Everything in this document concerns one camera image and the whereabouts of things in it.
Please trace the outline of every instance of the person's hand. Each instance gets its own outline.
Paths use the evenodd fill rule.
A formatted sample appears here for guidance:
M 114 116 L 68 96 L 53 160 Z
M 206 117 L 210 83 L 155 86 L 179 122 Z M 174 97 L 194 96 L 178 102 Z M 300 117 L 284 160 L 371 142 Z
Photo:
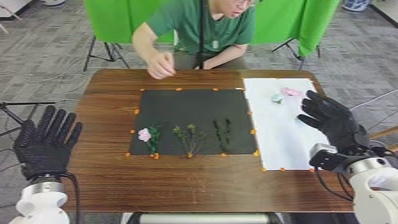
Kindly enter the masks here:
M 302 111 L 309 116 L 300 114 L 299 119 L 323 132 L 338 151 L 355 154 L 370 147 L 370 136 L 350 109 L 313 91 L 307 91 L 307 98 L 302 100 Z
M 78 142 L 82 123 L 76 123 L 73 128 L 76 114 L 69 113 L 66 117 L 66 111 L 59 110 L 57 115 L 55 111 L 55 107 L 48 106 L 37 127 L 32 120 L 23 122 L 14 142 L 16 157 L 20 163 L 25 163 L 23 175 L 27 180 L 44 174 L 57 175 L 68 172 L 71 150 Z
M 155 79 L 174 76 L 174 56 L 171 52 L 158 52 L 147 61 L 147 72 Z

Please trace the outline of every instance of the flower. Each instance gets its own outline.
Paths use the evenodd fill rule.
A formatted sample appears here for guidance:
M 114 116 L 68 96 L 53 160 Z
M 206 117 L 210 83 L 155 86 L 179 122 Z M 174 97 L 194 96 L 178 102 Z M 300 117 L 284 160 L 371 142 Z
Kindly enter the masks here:
M 295 90 L 295 89 L 290 89 L 290 88 L 283 88 L 283 93 L 288 95 L 288 96 L 302 96 L 302 91 L 300 90 Z
M 140 141 L 144 141 L 144 142 L 147 142 L 149 139 L 151 139 L 151 133 L 149 133 L 147 128 L 144 128 L 144 129 L 140 130 L 140 132 L 139 132 L 139 139 L 140 139 Z

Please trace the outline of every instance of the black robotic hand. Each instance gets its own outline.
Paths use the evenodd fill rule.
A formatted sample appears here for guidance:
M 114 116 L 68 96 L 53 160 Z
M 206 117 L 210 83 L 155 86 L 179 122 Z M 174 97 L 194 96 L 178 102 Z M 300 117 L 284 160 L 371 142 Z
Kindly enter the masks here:
M 362 154 L 370 147 L 370 136 L 350 109 L 313 91 L 307 91 L 307 98 L 302 100 L 302 110 L 311 117 L 300 114 L 300 121 L 323 132 L 339 153 Z
M 27 180 L 44 174 L 59 175 L 68 172 L 71 150 L 78 142 L 82 123 L 76 123 L 71 131 L 76 114 L 69 113 L 66 119 L 64 117 L 66 111 L 57 111 L 55 107 L 48 106 L 37 127 L 32 120 L 23 122 L 21 133 L 14 142 L 14 152 L 20 162 L 25 164 L 23 175 Z

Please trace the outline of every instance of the green backdrop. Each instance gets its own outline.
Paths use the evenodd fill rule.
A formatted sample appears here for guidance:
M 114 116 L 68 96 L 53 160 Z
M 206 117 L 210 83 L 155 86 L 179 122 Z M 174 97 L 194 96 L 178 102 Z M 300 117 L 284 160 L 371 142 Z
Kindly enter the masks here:
M 132 43 L 133 31 L 167 0 L 85 0 L 98 40 Z M 299 54 L 307 56 L 320 44 L 339 0 L 263 0 L 256 4 L 252 44 L 297 38 Z M 172 42 L 172 33 L 160 42 Z

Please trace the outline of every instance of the glasses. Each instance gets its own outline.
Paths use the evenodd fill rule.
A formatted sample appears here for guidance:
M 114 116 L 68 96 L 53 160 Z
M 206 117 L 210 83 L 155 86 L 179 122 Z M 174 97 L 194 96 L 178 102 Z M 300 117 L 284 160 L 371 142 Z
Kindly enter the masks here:
M 247 5 L 252 4 L 252 0 L 235 0 L 236 5 L 243 5 L 247 3 Z

